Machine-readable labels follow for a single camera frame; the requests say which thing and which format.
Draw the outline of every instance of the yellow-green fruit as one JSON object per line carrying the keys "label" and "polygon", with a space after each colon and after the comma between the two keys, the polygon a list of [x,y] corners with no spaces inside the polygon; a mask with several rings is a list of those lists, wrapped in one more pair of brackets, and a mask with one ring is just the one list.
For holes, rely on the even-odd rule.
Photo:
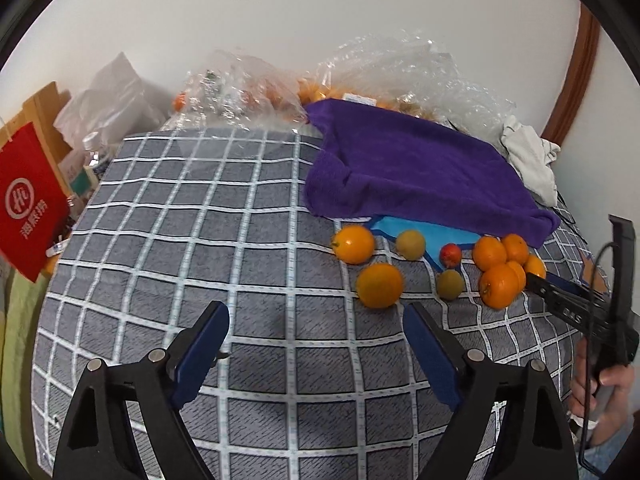
{"label": "yellow-green fruit", "polygon": [[438,296],[443,300],[453,301],[465,288],[465,280],[456,270],[445,270],[436,280]]}
{"label": "yellow-green fruit", "polygon": [[405,260],[419,260],[426,248],[427,242],[424,241],[424,236],[415,229],[402,231],[396,238],[396,251],[404,256]]}

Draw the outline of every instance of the purple towel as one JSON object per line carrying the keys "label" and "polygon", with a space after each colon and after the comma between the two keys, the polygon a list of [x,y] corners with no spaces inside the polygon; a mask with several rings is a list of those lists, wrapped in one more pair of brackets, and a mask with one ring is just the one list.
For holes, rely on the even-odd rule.
{"label": "purple towel", "polygon": [[348,101],[327,99],[306,111],[324,134],[305,184],[315,215],[390,215],[480,234],[517,233],[535,248],[560,223],[482,140]]}

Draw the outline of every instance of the gray tablecloth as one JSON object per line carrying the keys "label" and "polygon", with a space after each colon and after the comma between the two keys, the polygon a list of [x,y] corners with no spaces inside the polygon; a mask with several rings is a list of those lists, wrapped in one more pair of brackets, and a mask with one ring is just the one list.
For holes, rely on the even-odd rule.
{"label": "gray tablecloth", "polygon": [[[303,206],[319,140],[278,142],[266,132],[239,140],[243,134],[227,141],[211,138],[228,136],[224,130],[158,132],[123,143],[60,259],[40,317],[32,405],[44,469],[88,360],[131,362],[167,346],[211,300],[230,309],[231,357],[182,416],[216,478],[411,480],[433,452],[450,412],[402,335],[402,306],[362,306],[353,292],[360,268],[328,247],[347,221],[315,218]],[[215,151],[210,142],[223,156],[202,160]],[[239,152],[235,143],[242,159],[230,156]],[[444,303],[429,264],[404,261],[385,239],[377,244],[374,259],[404,274],[404,300],[423,302],[466,348],[497,362],[542,359],[566,396],[577,334],[542,301],[521,294],[508,310],[483,306],[479,271],[466,253],[466,290]],[[538,253],[550,272],[577,279],[578,251],[588,253],[564,222]],[[136,408],[136,441],[158,478]],[[499,427],[496,405],[473,478],[481,478]]]}

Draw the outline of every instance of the silver screw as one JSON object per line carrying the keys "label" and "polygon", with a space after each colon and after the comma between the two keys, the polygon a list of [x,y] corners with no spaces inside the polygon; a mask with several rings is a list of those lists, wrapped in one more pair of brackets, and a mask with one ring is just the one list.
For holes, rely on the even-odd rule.
{"label": "silver screw", "polygon": [[156,348],[155,350],[149,352],[149,360],[152,363],[157,363],[158,361],[162,361],[165,355],[166,352],[164,350],[162,350],[161,348]]}
{"label": "silver screw", "polygon": [[90,372],[95,372],[101,366],[102,366],[102,361],[98,358],[95,358],[95,359],[91,359],[86,364],[86,369],[89,370]]}
{"label": "silver screw", "polygon": [[531,365],[531,368],[533,368],[537,372],[545,371],[545,364],[540,359],[532,359],[531,361],[529,361],[529,364]]}
{"label": "silver screw", "polygon": [[484,359],[484,352],[478,350],[477,348],[472,348],[466,353],[466,356],[472,361],[479,363]]}

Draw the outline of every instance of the hi logo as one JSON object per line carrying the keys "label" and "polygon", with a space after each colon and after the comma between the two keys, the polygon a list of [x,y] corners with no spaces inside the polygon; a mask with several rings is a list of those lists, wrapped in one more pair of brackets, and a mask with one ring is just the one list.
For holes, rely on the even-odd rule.
{"label": "hi logo", "polygon": [[26,178],[16,178],[6,190],[4,207],[11,218],[20,220],[29,215],[34,199],[31,182]]}

